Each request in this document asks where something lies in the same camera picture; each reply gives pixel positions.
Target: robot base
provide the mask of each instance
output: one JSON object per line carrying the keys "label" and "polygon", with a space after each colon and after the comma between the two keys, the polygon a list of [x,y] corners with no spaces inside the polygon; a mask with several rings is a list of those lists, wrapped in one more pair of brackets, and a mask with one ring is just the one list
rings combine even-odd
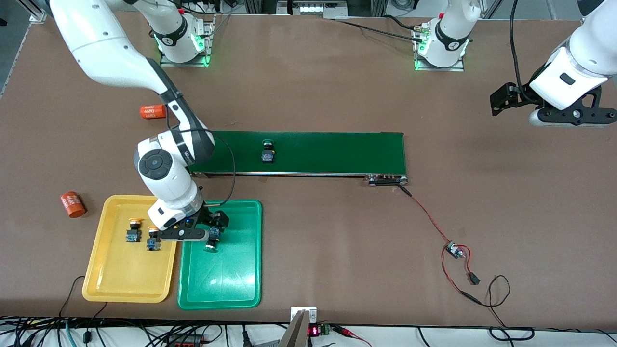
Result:
{"label": "robot base", "polygon": [[212,40],[215,30],[217,16],[212,18],[211,22],[205,22],[202,19],[196,19],[197,35],[195,36],[195,45],[198,49],[203,49],[195,58],[187,62],[172,62],[165,56],[159,46],[161,52],[160,65],[165,66],[187,66],[187,67],[208,67],[210,66],[210,55],[212,53]]}
{"label": "robot base", "polygon": [[431,25],[431,22],[422,23],[421,27],[427,28],[428,31],[416,32],[412,30],[412,37],[419,38],[422,40],[422,42],[415,42],[415,41],[413,42],[413,60],[414,60],[415,70],[416,71],[464,72],[465,68],[463,65],[463,56],[465,55],[465,48],[467,47],[469,40],[467,40],[465,44],[463,45],[463,47],[461,48],[462,51],[460,53],[460,57],[458,58],[458,61],[454,63],[454,65],[449,66],[449,67],[438,67],[438,66],[432,65],[426,60],[426,58],[424,58],[421,54],[418,53],[420,51],[427,51],[431,42],[434,41],[431,38],[431,30],[434,31],[435,28],[434,28],[434,24],[432,28],[430,27],[430,25]]}
{"label": "robot base", "polygon": [[[159,231],[158,237],[164,241],[206,241],[206,250],[215,251],[220,235],[229,226],[229,222],[229,217],[223,211],[212,213],[204,203],[193,215]],[[198,224],[208,228],[199,228]]]}

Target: brown table surface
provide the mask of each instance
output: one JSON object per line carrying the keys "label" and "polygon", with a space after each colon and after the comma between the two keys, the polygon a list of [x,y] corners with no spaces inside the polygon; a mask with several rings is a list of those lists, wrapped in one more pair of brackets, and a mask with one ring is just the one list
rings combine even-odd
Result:
{"label": "brown table surface", "polygon": [[[145,20],[119,18],[152,55]],[[406,34],[385,19],[360,22]],[[578,25],[518,22],[523,78]],[[167,72],[213,129],[404,132],[409,189],[473,250],[479,286],[466,282],[463,262],[446,259],[464,290],[484,298],[504,274],[512,291],[497,312],[508,325],[617,328],[617,125],[534,128],[531,106],[491,117],[489,95],[514,80],[507,28],[477,24],[465,73],[414,72],[408,41],[315,17],[234,16],[209,68]],[[607,83],[603,105],[616,99]],[[86,271],[103,202],[149,194],[132,158],[138,141],[165,127],[138,115],[157,102],[151,91],[90,80],[53,20],[32,26],[0,101],[0,314],[56,315]],[[198,183],[217,199],[230,182]],[[59,196],[69,190],[85,200],[84,217],[66,216]],[[233,198],[263,203],[259,306],[180,310],[176,264],[164,302],[110,303],[102,316],[284,322],[291,306],[304,305],[348,324],[496,324],[450,286],[442,238],[397,188],[240,177]],[[100,308],[80,287],[65,315]]]}

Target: black cable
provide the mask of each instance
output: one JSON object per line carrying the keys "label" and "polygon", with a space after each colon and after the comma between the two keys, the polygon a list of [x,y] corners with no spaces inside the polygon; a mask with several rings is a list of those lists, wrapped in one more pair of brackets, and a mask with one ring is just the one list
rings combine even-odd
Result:
{"label": "black cable", "polygon": [[[495,329],[501,331],[505,335],[505,338],[495,336],[495,334],[493,333],[493,330],[495,330]],[[510,343],[510,347],[515,347],[514,346],[514,341],[529,341],[532,338],[534,338],[535,335],[536,335],[536,331],[533,328],[518,328],[516,330],[522,330],[522,331],[531,332],[531,334],[529,336],[527,336],[527,337],[511,337],[508,334],[508,332],[506,332],[505,329],[503,329],[502,327],[489,327],[489,334],[491,335],[492,338],[494,338],[497,341],[509,342]]]}
{"label": "black cable", "polygon": [[431,347],[431,345],[426,342],[426,339],[424,338],[424,334],[422,334],[422,329],[420,327],[418,327],[418,332],[420,333],[420,338],[422,339],[422,342],[426,345],[426,347]]}
{"label": "black cable", "polygon": [[205,10],[203,7],[201,7],[200,4],[198,4],[197,2],[195,2],[195,6],[199,7],[199,9],[201,10],[201,12],[203,12],[203,14],[205,14]]}
{"label": "black cable", "polygon": [[103,341],[103,336],[101,336],[101,333],[99,332],[99,327],[94,327],[94,329],[96,330],[96,334],[99,335],[99,341],[101,341],[103,347],[107,347],[107,345],[105,345],[105,341]]}
{"label": "black cable", "polygon": [[[90,335],[90,324],[92,324],[92,320],[95,319],[96,316],[98,316],[101,312],[103,312],[105,307],[107,307],[107,303],[103,304],[103,307],[101,307],[101,309],[98,310],[97,313],[95,313],[94,316],[92,316],[92,318],[90,318],[90,320],[88,321],[88,324],[86,324],[86,332],[84,333],[84,336],[89,335],[89,338],[91,338],[91,335]],[[90,342],[89,340],[85,340],[86,347],[88,347],[88,343],[89,342]]]}
{"label": "black cable", "polygon": [[382,16],[382,17],[384,17],[384,18],[390,18],[390,19],[392,19],[393,21],[395,21],[395,22],[396,22],[396,24],[398,24],[400,27],[403,27],[403,28],[405,28],[405,29],[407,29],[407,30],[412,30],[412,31],[413,31],[413,27],[414,27],[414,25],[412,25],[411,27],[410,27],[409,25],[405,25],[405,24],[403,24],[403,23],[402,23],[402,22],[401,22],[401,21],[400,21],[397,17],[394,17],[393,15],[386,14],[386,15],[384,15],[384,16]]}
{"label": "black cable", "polygon": [[419,39],[419,38],[414,38],[414,37],[411,37],[411,36],[399,35],[399,34],[395,34],[395,33],[389,33],[387,31],[382,31],[382,30],[377,30],[377,29],[365,27],[364,25],[360,25],[360,24],[356,24],[356,23],[350,23],[350,22],[345,22],[344,20],[335,20],[335,19],[333,19],[333,21],[335,21],[337,23],[345,23],[345,24],[352,25],[354,27],[358,27],[358,28],[361,28],[361,29],[366,29],[366,30],[374,31],[376,33],[380,33],[380,34],[383,34],[383,35],[403,38],[405,40],[410,40],[410,41],[422,42],[422,40]]}
{"label": "black cable", "polygon": [[220,337],[221,337],[221,335],[223,334],[223,328],[221,328],[221,326],[220,326],[220,325],[217,325],[217,327],[220,329],[220,330],[219,330],[219,332],[218,332],[218,335],[217,335],[215,338],[213,338],[212,340],[210,340],[210,341],[206,341],[206,343],[211,343],[211,342],[214,342],[214,341],[216,341],[216,340],[217,340],[217,338],[220,338]]}
{"label": "black cable", "polygon": [[225,341],[227,341],[227,347],[230,347],[230,338],[229,334],[227,334],[227,324],[225,324]]}
{"label": "black cable", "polygon": [[[167,129],[169,131],[171,131],[171,132],[174,131],[174,130],[172,130],[172,127],[169,125],[169,112],[165,116],[165,123],[167,124]],[[230,192],[229,192],[229,194],[227,194],[227,197],[225,198],[225,200],[223,200],[217,206],[224,205],[225,203],[227,203],[227,201],[229,201],[229,199],[231,198],[231,195],[233,194],[233,190],[236,187],[236,176],[237,176],[237,172],[236,172],[236,157],[233,154],[233,150],[231,149],[231,146],[218,133],[216,133],[215,131],[210,130],[210,129],[206,129],[206,128],[189,128],[189,129],[185,129],[185,130],[180,130],[180,133],[186,133],[186,132],[206,132],[206,133],[211,133],[213,136],[215,136],[216,138],[221,140],[221,142],[227,147],[227,150],[229,150],[230,155],[231,155],[231,165],[233,167],[233,174],[232,174],[232,177],[231,177],[231,188],[230,188]]]}
{"label": "black cable", "polygon": [[516,48],[514,46],[514,13],[516,12],[516,5],[518,4],[518,0],[514,0],[512,3],[512,11],[510,12],[510,49],[512,50],[512,60],[514,60],[514,73],[516,75],[516,82],[518,83],[518,89],[521,91],[521,95],[527,101],[532,104],[537,104],[538,102],[532,100],[523,88],[523,84],[521,83],[521,73],[518,70],[518,56],[516,56]]}
{"label": "black cable", "polygon": [[68,291],[67,299],[64,301],[64,304],[62,304],[62,307],[60,308],[60,311],[58,312],[58,317],[64,318],[62,317],[62,311],[64,311],[64,308],[67,307],[68,301],[71,298],[71,294],[73,293],[73,289],[75,289],[75,284],[77,283],[77,280],[79,280],[80,278],[86,278],[86,277],[83,275],[75,277],[75,279],[73,280],[73,284],[71,285],[71,290]]}
{"label": "black cable", "polygon": [[617,341],[615,341],[615,339],[611,335],[609,335],[607,332],[605,332],[604,330],[600,330],[600,329],[596,329],[596,330],[598,330],[599,332],[601,332],[604,335],[608,336],[609,339],[613,340],[613,342],[615,342],[617,344]]}
{"label": "black cable", "polygon": [[549,330],[554,330],[556,332],[569,332],[569,331],[575,331],[575,332],[581,332],[581,329],[576,329],[576,328],[567,328],[567,329],[557,329],[557,328],[546,328]]}

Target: orange cylinder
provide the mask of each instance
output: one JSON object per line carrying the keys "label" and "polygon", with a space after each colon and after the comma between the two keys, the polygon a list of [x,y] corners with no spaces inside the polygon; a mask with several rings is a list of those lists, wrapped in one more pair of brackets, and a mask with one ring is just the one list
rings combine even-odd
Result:
{"label": "orange cylinder", "polygon": [[77,218],[83,216],[86,213],[86,208],[83,207],[81,199],[74,191],[68,191],[60,195],[60,200],[64,205],[64,209],[71,218]]}
{"label": "orange cylinder", "polygon": [[165,118],[167,116],[167,107],[165,105],[141,106],[139,114],[143,119]]}

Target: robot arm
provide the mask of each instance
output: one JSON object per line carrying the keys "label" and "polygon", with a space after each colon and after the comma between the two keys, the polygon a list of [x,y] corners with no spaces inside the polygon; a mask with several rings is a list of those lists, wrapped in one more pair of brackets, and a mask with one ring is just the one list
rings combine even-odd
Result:
{"label": "robot arm", "polygon": [[[530,83],[520,88],[506,83],[491,95],[493,115],[536,104],[529,118],[535,126],[604,127],[617,120],[614,109],[599,107],[600,85],[617,74],[615,15],[617,0],[601,2],[553,51]],[[582,103],[586,96],[593,99],[590,107]]]}
{"label": "robot arm", "polygon": [[[133,5],[141,2],[126,1]],[[148,214],[161,230],[159,236],[191,241],[208,238],[207,232],[196,229],[197,223],[214,224],[222,231],[226,217],[220,222],[220,215],[209,213],[186,170],[210,158],[214,139],[182,93],[156,62],[135,50],[104,0],[51,0],[50,8],[69,50],[90,78],[109,86],[150,89],[179,121],[177,126],[140,142],[135,151],[135,167],[158,198]],[[173,13],[180,16],[177,10]],[[178,20],[175,15],[170,16],[172,22]]]}
{"label": "robot arm", "polygon": [[420,36],[424,43],[418,55],[437,67],[453,66],[465,53],[469,34],[480,14],[478,0],[449,0],[443,16],[422,24],[429,28],[429,33]]}

